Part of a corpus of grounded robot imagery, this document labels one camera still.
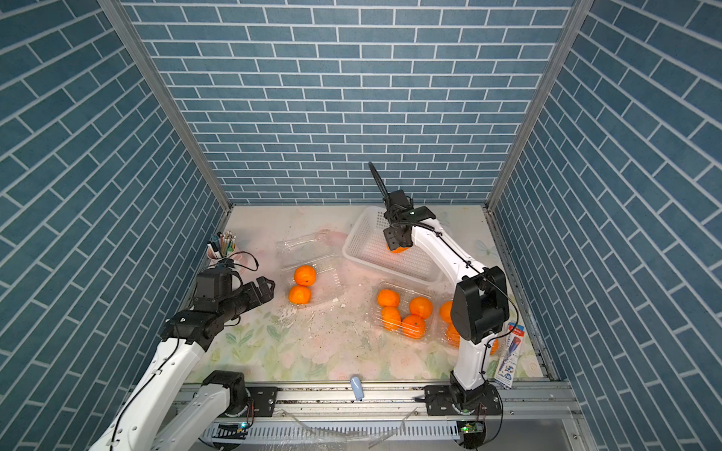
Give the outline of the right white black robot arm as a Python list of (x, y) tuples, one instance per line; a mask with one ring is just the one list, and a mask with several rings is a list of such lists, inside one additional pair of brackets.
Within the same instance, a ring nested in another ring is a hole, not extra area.
[(426, 207), (389, 206), (385, 219), (390, 249), (420, 248), (456, 284), (450, 318), (460, 335), (460, 348), (450, 384), (457, 394), (470, 398), (487, 383), (492, 343), (503, 336), (510, 318), (506, 276), (500, 268), (485, 267), (466, 253)]

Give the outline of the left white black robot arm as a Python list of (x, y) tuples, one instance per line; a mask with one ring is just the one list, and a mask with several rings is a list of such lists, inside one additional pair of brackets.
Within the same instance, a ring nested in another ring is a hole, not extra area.
[(274, 299), (276, 283), (260, 276), (235, 291), (204, 285), (201, 310), (186, 309), (167, 321), (162, 341), (129, 400), (92, 450), (188, 450), (221, 415), (255, 419), (256, 403), (241, 372), (214, 370), (197, 397), (169, 423), (163, 420), (184, 382), (226, 324)]

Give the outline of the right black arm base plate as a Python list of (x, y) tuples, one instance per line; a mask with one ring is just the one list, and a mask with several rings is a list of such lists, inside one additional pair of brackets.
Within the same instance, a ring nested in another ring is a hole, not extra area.
[(425, 405), (427, 415), (502, 415), (502, 398), (498, 389), (490, 383), (473, 390), (456, 385), (427, 385), (423, 395), (414, 402)]

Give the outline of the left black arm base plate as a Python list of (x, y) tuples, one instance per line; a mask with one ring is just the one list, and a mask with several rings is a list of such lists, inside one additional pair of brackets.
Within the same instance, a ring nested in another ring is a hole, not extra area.
[(278, 388), (275, 386), (251, 386), (243, 391), (223, 387), (229, 394), (227, 407), (221, 411), (225, 417), (270, 418), (276, 409)]

